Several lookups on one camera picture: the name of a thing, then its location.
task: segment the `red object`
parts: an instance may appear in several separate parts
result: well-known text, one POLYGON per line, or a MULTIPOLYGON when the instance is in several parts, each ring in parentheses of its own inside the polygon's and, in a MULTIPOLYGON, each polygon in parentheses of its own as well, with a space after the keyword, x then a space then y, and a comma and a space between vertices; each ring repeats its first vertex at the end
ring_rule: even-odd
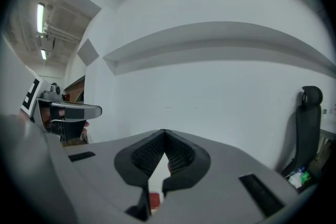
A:
POLYGON ((149 193, 149 204, 151 209, 156 209, 160 206, 160 194, 149 193))

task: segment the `ceiling light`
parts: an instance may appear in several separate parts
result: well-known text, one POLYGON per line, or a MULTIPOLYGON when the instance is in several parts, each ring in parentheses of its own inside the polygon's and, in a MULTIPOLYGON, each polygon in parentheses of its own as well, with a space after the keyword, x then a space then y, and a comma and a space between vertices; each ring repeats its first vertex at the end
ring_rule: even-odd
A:
POLYGON ((46 51, 45 50, 41 50, 41 54, 42 54, 43 60, 47 60, 46 51))
POLYGON ((37 31, 39 33, 43 32, 43 13, 44 13, 44 4, 38 3, 37 5, 37 31))

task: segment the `chair backrest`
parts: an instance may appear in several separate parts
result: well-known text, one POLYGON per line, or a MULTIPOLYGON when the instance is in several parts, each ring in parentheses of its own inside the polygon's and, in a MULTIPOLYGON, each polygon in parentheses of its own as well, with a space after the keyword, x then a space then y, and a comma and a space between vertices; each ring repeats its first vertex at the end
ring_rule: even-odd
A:
POLYGON ((293 161, 282 171, 282 176, 308 165, 316 156, 321 125, 322 92, 316 86, 302 87, 302 103, 296 109, 296 152, 293 161))

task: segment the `black mesh grille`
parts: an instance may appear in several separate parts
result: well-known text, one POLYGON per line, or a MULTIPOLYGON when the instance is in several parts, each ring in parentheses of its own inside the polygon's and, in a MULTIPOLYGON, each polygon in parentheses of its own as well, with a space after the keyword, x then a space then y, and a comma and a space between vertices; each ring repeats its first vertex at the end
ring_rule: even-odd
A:
POLYGON ((195 159, 195 152, 191 147, 169 134, 165 135, 164 146, 172 175, 186 169, 195 159))
POLYGON ((159 135, 154 140, 134 151, 132 163, 149 177, 159 164, 164 153, 164 136, 159 135))

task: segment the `black slot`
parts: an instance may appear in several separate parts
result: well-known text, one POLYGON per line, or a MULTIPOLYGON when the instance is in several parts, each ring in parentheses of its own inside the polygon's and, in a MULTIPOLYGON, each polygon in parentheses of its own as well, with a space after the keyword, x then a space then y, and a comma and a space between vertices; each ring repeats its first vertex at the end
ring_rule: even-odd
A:
POLYGON ((79 154, 69 155, 68 157, 72 162, 76 162, 76 161, 80 161, 81 159, 86 159, 86 158, 93 157, 93 156, 95 156, 95 153, 91 151, 86 151, 86 152, 79 153, 79 154))
POLYGON ((255 175, 242 176, 239 180, 266 217, 284 207, 283 203, 255 175))

